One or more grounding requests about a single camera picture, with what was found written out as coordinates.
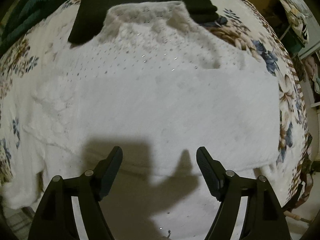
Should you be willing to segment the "white knitted sweater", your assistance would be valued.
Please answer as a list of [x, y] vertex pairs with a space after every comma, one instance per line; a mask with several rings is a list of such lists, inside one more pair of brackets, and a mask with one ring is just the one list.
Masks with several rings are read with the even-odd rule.
[[89, 42], [56, 12], [1, 58], [1, 196], [34, 204], [114, 146], [123, 162], [102, 211], [116, 239], [203, 239], [217, 212], [195, 153], [253, 176], [275, 161], [277, 79], [196, 24], [181, 2], [124, 4]]

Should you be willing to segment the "pile of clothes on chair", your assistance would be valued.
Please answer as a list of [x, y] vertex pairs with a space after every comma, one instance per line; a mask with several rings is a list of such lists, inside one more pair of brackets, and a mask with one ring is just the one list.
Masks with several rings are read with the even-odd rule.
[[312, 13], [304, 0], [279, 0], [282, 4], [288, 22], [293, 31], [297, 34], [302, 43], [308, 44], [309, 32], [306, 19], [311, 17]]

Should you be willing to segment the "floral bed blanket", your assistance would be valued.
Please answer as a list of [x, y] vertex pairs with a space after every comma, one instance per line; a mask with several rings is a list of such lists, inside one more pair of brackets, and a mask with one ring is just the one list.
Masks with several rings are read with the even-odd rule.
[[[209, 27], [209, 31], [266, 63], [268, 71], [279, 83], [280, 136], [279, 155], [275, 163], [264, 166], [263, 172], [285, 181], [277, 187], [282, 203], [298, 190], [302, 160], [307, 150], [308, 123], [303, 93], [293, 62], [276, 33], [248, 0], [213, 0], [223, 6], [226, 24]], [[39, 193], [37, 177], [42, 169], [38, 153], [23, 154], [20, 149], [19, 106], [5, 103], [13, 87], [23, 77], [44, 63], [46, 45], [38, 45], [44, 29], [62, 14], [75, 19], [80, 0], [66, 0], [51, 16], [37, 21], [7, 49], [1, 51], [1, 196], [7, 207], [17, 209], [33, 204]]]

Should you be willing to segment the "white wardrobe with shelves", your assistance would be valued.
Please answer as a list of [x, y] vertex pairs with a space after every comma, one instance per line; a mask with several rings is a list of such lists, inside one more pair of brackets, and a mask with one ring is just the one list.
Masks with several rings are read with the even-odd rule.
[[298, 76], [306, 105], [310, 130], [319, 127], [319, 47], [297, 57]]

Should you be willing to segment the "dark green plush blanket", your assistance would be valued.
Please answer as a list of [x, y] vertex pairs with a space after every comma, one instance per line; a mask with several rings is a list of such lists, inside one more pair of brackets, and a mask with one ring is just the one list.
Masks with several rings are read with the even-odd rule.
[[2, 34], [1, 55], [4, 55], [30, 28], [47, 18], [59, 7], [66, 9], [73, 4], [79, 4], [79, 2], [73, 0], [20, 0], [5, 25]]

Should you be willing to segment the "brown cardboard box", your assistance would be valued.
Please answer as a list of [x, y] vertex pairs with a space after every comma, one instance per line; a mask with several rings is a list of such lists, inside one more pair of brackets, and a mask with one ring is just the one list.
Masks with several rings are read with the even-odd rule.
[[267, 20], [275, 32], [282, 33], [289, 26], [285, 9], [279, 0], [248, 0]]

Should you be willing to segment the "black folded garment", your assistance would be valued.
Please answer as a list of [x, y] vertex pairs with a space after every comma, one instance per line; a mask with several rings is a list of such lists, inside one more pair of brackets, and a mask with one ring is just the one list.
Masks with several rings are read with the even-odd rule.
[[196, 23], [214, 22], [219, 18], [217, 7], [210, 0], [81, 0], [68, 42], [83, 44], [98, 35], [108, 9], [119, 4], [181, 1]]

